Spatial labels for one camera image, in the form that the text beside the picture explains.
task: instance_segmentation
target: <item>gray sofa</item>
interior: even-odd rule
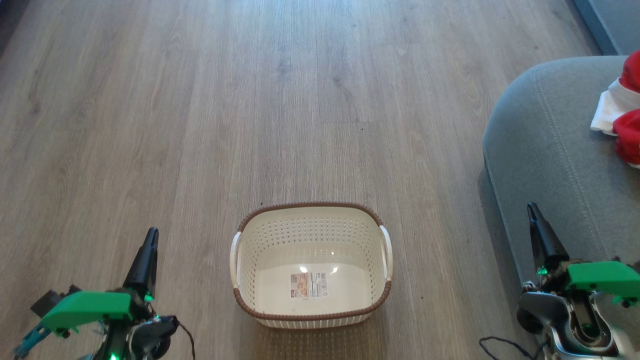
[[[640,50],[640,1],[573,0],[605,55],[630,55]]]
[[[496,104],[483,138],[486,168],[518,275],[535,280],[526,204],[537,202],[571,257],[640,259],[640,170],[615,139],[589,130],[600,93],[624,56],[570,58],[535,66]],[[608,319],[640,350],[640,309],[599,299]]]

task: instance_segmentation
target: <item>wooden floor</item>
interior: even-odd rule
[[[199,359],[532,350],[480,141],[517,75],[595,54],[585,34],[560,0],[31,0],[0,58],[0,358],[48,289],[121,285],[152,225],[156,307]],[[230,242],[310,200],[380,214],[394,285],[360,325],[272,331],[235,303]],[[91,329],[30,359],[94,350]],[[168,358],[190,356],[177,333]]]

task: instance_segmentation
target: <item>white cloth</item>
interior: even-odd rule
[[[640,109],[640,93],[633,92],[620,85],[618,78],[609,89],[600,94],[598,108],[591,121],[591,130],[602,131],[607,135],[613,133],[613,122],[632,110]]]

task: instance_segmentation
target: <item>white plastic basket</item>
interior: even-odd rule
[[[393,254],[380,218],[356,204],[260,209],[240,225],[229,259],[240,307],[269,327],[361,322],[391,290]]]

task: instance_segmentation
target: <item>fabric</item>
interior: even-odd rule
[[[536,202],[574,258],[640,259],[640,172],[616,154],[616,139],[587,124],[625,57],[538,65],[496,104],[483,138],[486,167],[522,281],[535,280],[526,205]],[[600,303],[640,350],[640,308]]]
[[[618,135],[618,156],[635,168],[640,168],[640,109],[630,111],[617,118],[613,132]]]
[[[613,133],[613,122],[622,115],[640,108],[640,93],[625,88],[616,79],[609,89],[600,94],[598,107],[596,108],[591,130],[602,131],[607,135]]]
[[[573,0],[605,55],[629,55],[640,49],[638,0]]]
[[[620,76],[620,85],[635,92],[640,92],[640,45],[638,48],[625,60]]]

